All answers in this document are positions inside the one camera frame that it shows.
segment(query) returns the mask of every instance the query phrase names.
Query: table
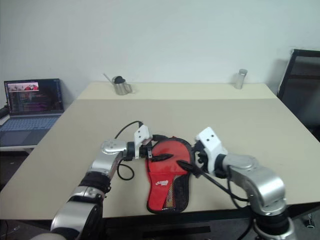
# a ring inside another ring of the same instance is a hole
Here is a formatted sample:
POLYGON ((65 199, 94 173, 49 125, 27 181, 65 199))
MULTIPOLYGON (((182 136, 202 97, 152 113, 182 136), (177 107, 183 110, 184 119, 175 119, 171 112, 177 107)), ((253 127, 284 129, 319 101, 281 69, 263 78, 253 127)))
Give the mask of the table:
MULTIPOLYGON (((143 121, 154 134, 194 143, 210 126, 229 152, 252 155, 286 185, 288 204, 320 200, 320 143, 265 84, 134 84, 135 94, 115 95, 108 82, 93 82, 58 119, 0 194, 0 218, 52 219, 95 159, 101 143, 124 125, 143 121)), ((136 127, 119 139, 133 140, 136 127)), ((129 163, 131 181, 114 176, 103 217, 150 215, 144 160, 129 163)), ((244 196, 236 186, 235 194, 244 196)), ((190 178, 186 212, 234 209, 229 196, 203 177, 190 178)))

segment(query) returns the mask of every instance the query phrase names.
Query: printed logo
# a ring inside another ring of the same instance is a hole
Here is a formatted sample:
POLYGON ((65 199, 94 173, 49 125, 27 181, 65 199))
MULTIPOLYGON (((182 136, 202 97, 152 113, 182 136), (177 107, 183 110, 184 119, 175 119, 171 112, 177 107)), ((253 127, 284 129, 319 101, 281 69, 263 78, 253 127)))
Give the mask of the printed logo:
POLYGON ((157 181, 155 183, 155 185, 161 185, 161 186, 167 186, 168 185, 168 180, 165 180, 165 181, 157 181))

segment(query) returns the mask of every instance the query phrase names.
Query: floor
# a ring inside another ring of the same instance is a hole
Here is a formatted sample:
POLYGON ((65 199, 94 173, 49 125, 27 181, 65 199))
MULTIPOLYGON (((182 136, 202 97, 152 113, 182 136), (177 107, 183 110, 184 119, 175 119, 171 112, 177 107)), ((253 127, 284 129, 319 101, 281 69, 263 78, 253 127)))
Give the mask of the floor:
MULTIPOLYGON (((27 154, 24 152, 18 153, 0 153, 0 184, 1 189, 10 180, 11 176, 20 167, 23 161, 26 159, 27 154)), ((320 210, 312 213, 315 228, 305 227, 304 221, 308 216, 294 220, 294 226, 296 229, 296 235, 301 240, 319 240, 320 239, 320 210)), ((47 233, 48 231, 39 227, 28 225, 23 222, 8 220, 7 240, 29 240, 34 236, 41 233, 47 233)), ((4 240, 6 236, 7 226, 4 220, 0 223, 0 240, 4 240)), ((247 227, 247 219, 227 219, 227 220, 215 220, 210 222, 210 230, 212 237, 204 237, 203 240, 233 240, 237 239, 247 227)), ((254 240, 257 234, 251 230, 244 240, 254 240)), ((119 239, 132 239, 130 237, 124 237, 119 239)), ((175 239, 186 239, 185 237, 178 237, 175 239)), ((187 239, 202 239, 199 237, 188 236, 187 239)))

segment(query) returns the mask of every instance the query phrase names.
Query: laptop touchpad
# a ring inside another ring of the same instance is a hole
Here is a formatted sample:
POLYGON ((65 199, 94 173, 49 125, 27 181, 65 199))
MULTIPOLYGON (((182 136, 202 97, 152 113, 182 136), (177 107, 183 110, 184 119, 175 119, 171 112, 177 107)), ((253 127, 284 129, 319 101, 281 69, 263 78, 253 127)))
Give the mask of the laptop touchpad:
POLYGON ((11 131, 1 136, 1 146, 17 146, 20 145, 31 131, 11 131))

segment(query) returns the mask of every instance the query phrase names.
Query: laptop screen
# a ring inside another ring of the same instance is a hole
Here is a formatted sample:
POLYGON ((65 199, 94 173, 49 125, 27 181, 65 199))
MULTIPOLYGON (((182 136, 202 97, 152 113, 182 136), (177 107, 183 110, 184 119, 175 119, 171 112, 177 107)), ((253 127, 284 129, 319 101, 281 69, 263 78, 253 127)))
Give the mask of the laptop screen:
POLYGON ((4 88, 10 115, 64 112, 58 78, 5 81, 4 88))

